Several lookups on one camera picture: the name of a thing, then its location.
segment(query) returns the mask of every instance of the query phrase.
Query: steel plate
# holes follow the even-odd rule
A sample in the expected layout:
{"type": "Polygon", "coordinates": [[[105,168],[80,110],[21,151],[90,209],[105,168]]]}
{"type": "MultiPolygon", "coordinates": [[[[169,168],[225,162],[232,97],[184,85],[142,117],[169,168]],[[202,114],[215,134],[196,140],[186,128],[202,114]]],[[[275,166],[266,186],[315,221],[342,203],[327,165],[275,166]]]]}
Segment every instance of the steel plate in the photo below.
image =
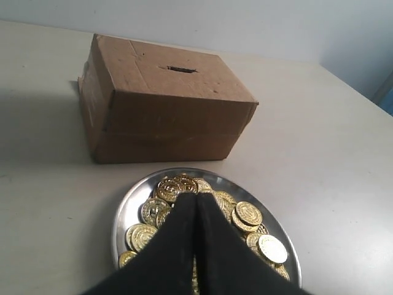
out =
{"type": "Polygon", "coordinates": [[[210,171],[195,168],[170,168],[152,173],[138,181],[127,192],[116,212],[112,229],[112,255],[116,267],[118,267],[120,254],[127,250],[125,243],[125,232],[127,228],[133,224],[139,223],[139,207],[147,200],[147,198],[149,198],[154,187],[165,176],[175,177],[181,173],[205,179],[214,190],[228,192],[238,202],[247,201],[254,204],[262,212],[263,224],[266,226],[269,233],[278,238],[288,251],[288,260],[284,265],[290,275],[290,280],[297,283],[299,287],[302,286],[300,265],[295,248],[285,230],[281,227],[280,223],[278,223],[269,210],[267,210],[266,207],[263,206],[253,195],[237,184],[210,171]]]}

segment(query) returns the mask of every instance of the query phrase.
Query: white table surface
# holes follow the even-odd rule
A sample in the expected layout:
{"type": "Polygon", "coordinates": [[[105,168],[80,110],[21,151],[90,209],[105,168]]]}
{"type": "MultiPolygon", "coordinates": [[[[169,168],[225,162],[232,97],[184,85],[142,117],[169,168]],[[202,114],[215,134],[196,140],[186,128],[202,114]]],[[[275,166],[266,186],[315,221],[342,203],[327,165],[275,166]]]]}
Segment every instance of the white table surface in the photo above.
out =
{"type": "Polygon", "coordinates": [[[308,291],[393,293],[393,118],[318,65],[221,53],[260,102],[227,160],[96,165],[75,83],[91,37],[0,22],[1,294],[77,294],[109,275],[119,201],[177,166],[262,201],[308,291]]]}

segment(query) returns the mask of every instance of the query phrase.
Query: coin pile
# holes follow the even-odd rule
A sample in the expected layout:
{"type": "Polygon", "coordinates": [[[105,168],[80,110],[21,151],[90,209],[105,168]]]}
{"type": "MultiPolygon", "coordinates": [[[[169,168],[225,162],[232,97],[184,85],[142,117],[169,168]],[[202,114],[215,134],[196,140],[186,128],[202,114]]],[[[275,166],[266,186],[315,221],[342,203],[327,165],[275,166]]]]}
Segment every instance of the coin pile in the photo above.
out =
{"type": "MultiPolygon", "coordinates": [[[[183,192],[211,193],[225,219],[234,225],[247,246],[278,274],[290,280],[283,265],[288,257],[287,250],[276,237],[269,235],[262,223],[263,216],[258,208],[249,202],[237,202],[227,192],[215,191],[203,178],[192,178],[186,174],[162,179],[150,198],[142,204],[141,223],[131,226],[126,231],[125,241],[129,251],[120,255],[119,267],[123,267],[148,244],[170,214],[177,196],[183,192]]],[[[197,268],[194,261],[192,287],[194,294],[199,294],[196,275],[197,268]]]]}

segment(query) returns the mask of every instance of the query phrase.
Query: plate rim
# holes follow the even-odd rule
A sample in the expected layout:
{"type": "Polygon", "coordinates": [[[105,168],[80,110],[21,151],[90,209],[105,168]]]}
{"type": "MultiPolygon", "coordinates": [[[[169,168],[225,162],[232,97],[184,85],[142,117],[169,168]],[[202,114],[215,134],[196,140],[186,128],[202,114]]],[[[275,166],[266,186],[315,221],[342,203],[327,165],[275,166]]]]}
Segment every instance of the plate rim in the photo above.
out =
{"type": "MultiPolygon", "coordinates": [[[[172,171],[172,170],[194,170],[194,171],[201,171],[201,172],[206,172],[209,173],[211,175],[223,178],[235,185],[237,185],[238,187],[244,189],[242,186],[234,183],[233,181],[231,181],[230,179],[223,177],[221,175],[218,175],[217,173],[214,173],[212,171],[209,170],[205,170],[205,169],[199,169],[199,168],[193,168],[193,167],[173,167],[173,168],[166,168],[166,169],[161,169],[161,170],[157,170],[156,172],[150,173],[147,176],[143,177],[142,179],[140,179],[139,181],[136,181],[132,187],[127,191],[127,193],[124,195],[122,201],[120,202],[120,204],[117,207],[116,210],[116,214],[114,216],[114,222],[112,224],[112,235],[111,235],[111,252],[112,252],[112,258],[114,260],[114,264],[116,266],[116,268],[118,268],[118,260],[119,260],[119,254],[117,253],[117,242],[116,242],[116,237],[117,237],[117,225],[118,225],[118,220],[119,220],[119,215],[120,212],[123,210],[123,207],[125,206],[126,202],[128,201],[128,199],[130,198],[130,195],[133,193],[133,191],[136,190],[137,187],[139,187],[142,183],[144,183],[145,181],[147,181],[149,178],[157,175],[157,174],[161,174],[167,171],[172,171]]],[[[248,194],[250,194],[251,196],[254,197],[254,195],[252,195],[249,191],[245,190],[248,194]]],[[[275,218],[276,222],[278,223],[278,225],[280,226],[282,232],[284,233],[284,235],[287,237],[288,242],[292,248],[292,252],[294,253],[294,258],[295,258],[295,262],[296,262],[296,268],[297,268],[297,272],[298,272],[298,286],[299,288],[302,287],[302,269],[300,267],[300,263],[299,263],[299,258],[296,252],[296,249],[294,247],[294,244],[292,243],[292,240],[290,239],[289,235],[287,234],[287,232],[285,231],[285,229],[283,228],[283,226],[281,225],[281,223],[275,218]]]]}

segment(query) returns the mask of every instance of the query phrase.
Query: tabletop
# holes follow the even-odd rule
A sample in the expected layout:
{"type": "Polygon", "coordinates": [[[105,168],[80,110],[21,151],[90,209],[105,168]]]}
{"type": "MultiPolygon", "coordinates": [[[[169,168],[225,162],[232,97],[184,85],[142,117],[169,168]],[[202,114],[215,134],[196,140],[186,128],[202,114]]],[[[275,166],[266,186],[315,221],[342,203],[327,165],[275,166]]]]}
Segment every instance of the tabletop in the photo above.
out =
{"type": "Polygon", "coordinates": [[[97,165],[76,84],[91,39],[0,22],[2,294],[77,294],[112,273],[122,197],[181,166],[218,173],[269,208],[308,291],[391,294],[391,116],[319,65],[218,53],[260,103],[228,159],[97,165]]]}

